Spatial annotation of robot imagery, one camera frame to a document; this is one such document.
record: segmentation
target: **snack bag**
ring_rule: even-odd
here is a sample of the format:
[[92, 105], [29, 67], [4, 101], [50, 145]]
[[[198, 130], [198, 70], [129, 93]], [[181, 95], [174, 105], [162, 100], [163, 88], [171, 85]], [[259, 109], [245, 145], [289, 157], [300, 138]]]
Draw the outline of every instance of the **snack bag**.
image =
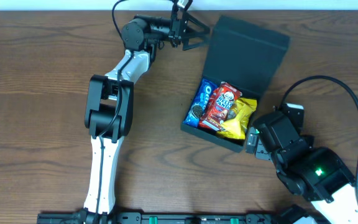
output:
[[235, 117], [223, 122], [221, 124], [222, 131], [218, 131], [216, 135], [221, 138], [245, 139], [249, 118], [256, 107], [257, 101], [254, 99], [239, 98], [236, 100], [229, 112], [229, 114], [233, 113]]
[[[209, 100], [208, 100], [208, 104], [206, 105], [206, 109], [208, 110], [208, 108], [211, 106], [212, 102], [215, 100], [216, 98], [216, 94], [218, 93], [219, 91], [219, 88], [216, 88], [213, 92], [212, 92], [212, 95], [209, 97]], [[208, 125], [206, 124], [203, 124], [203, 121], [200, 120], [198, 122], [198, 127], [199, 128], [208, 128], [208, 129], [211, 129]]]
[[221, 124], [226, 120], [227, 114], [242, 93], [226, 82], [222, 82], [207, 112], [201, 117], [202, 123], [215, 131], [221, 130]]
[[215, 85], [215, 83], [206, 80], [205, 78], [202, 79], [200, 88], [191, 103], [191, 108], [183, 121], [184, 124], [197, 128], [198, 121], [205, 111], [209, 96], [217, 87], [218, 86]]

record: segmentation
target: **white wall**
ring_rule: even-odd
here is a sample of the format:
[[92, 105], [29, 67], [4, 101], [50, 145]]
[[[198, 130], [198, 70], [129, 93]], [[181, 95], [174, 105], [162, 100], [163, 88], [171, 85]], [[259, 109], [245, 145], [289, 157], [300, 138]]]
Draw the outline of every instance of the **white wall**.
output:
[[[0, 0], [0, 10], [109, 10], [116, 0]], [[169, 10], [167, 0], [129, 0], [117, 10]], [[191, 9], [358, 9], [358, 0], [194, 0]]]

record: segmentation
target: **green led light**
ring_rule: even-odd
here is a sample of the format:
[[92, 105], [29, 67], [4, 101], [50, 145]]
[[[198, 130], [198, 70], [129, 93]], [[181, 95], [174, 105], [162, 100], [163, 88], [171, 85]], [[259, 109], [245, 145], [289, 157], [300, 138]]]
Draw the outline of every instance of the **green led light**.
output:
[[157, 217], [150, 217], [149, 218], [149, 224], [157, 224], [158, 218]]
[[324, 173], [323, 170], [321, 170], [321, 168], [319, 168], [315, 172], [316, 172], [317, 176], [321, 176]]

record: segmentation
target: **red snack bag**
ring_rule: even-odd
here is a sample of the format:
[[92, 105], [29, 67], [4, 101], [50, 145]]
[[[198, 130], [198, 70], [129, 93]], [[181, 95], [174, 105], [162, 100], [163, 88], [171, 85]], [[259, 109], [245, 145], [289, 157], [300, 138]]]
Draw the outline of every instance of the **red snack bag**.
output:
[[221, 123], [226, 120], [231, 106], [241, 95], [242, 93], [239, 90], [223, 82], [216, 93], [215, 99], [200, 121], [215, 131], [222, 130]]
[[[215, 100], [216, 94], [218, 93], [218, 91], [219, 91], [219, 88], [216, 88], [216, 89], [212, 92], [211, 96], [209, 97], [208, 104], [207, 104], [207, 106], [206, 106], [206, 111], [207, 111], [208, 108], [212, 105], [212, 102]], [[211, 129], [208, 125], [203, 124], [203, 121], [202, 121], [202, 120], [200, 120], [200, 121], [198, 122], [198, 127], [199, 127], [199, 128], [208, 128], [208, 129]]]

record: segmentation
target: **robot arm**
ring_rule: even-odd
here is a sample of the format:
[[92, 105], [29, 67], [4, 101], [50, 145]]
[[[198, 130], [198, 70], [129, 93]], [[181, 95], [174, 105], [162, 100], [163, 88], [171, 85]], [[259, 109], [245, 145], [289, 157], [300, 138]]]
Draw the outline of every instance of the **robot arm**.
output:
[[[183, 43], [183, 50], [206, 43], [209, 27], [186, 11], [181, 19], [177, 19], [177, 11], [175, 1], [171, 19], [136, 15], [122, 29], [121, 37], [126, 48], [124, 58], [105, 76], [93, 75], [89, 82], [85, 126], [92, 136], [93, 158], [84, 203], [85, 223], [106, 220], [114, 207], [117, 158], [132, 124], [134, 84], [155, 60], [157, 48], [162, 49], [163, 41], [170, 41], [173, 47]], [[187, 27], [188, 21], [199, 25], [203, 31]], [[189, 39], [195, 37], [204, 41], [189, 45]], [[105, 105], [101, 103], [102, 99], [117, 101], [117, 106]]]
[[285, 187], [311, 202], [330, 223], [358, 224], [352, 172], [332, 150], [314, 148], [313, 136], [300, 135], [303, 115], [302, 106], [284, 104], [253, 122], [258, 134], [249, 136], [247, 144], [259, 138]]
[[[136, 83], [136, 81], [140, 78], [140, 76], [145, 73], [150, 67], [150, 54], [146, 51], [134, 52], [133, 54], [129, 51], [125, 51], [124, 58], [118, 63], [118, 65], [111, 70], [109, 73], [105, 74], [104, 78], [106, 83], [115, 83], [117, 80], [117, 73], [123, 65], [126, 66], [122, 69], [122, 79]], [[123, 95], [127, 94], [128, 91], [122, 91]], [[117, 100], [117, 95], [115, 94], [107, 94], [109, 100]], [[122, 101], [126, 103], [129, 102], [129, 99], [133, 100], [133, 98], [123, 97]], [[123, 129], [129, 129], [132, 121], [127, 123], [127, 126]], [[91, 133], [92, 136], [97, 136], [96, 128], [95, 132]], [[116, 169], [117, 169], [117, 158], [119, 155], [119, 150], [121, 148], [122, 142], [124, 141], [125, 136], [118, 137], [116, 142], [114, 143], [110, 138], [104, 138], [102, 136], [97, 136], [96, 138], [91, 138], [92, 142], [92, 167], [91, 167], [91, 179], [89, 182], [89, 190], [88, 195], [86, 197], [84, 208], [88, 209], [89, 212], [103, 214], [109, 214], [114, 207], [114, 203], [116, 201], [114, 195], [114, 183], [116, 179]], [[104, 144], [104, 149], [102, 150], [101, 140]], [[101, 177], [101, 185], [100, 185], [100, 194], [99, 194], [99, 179]]]

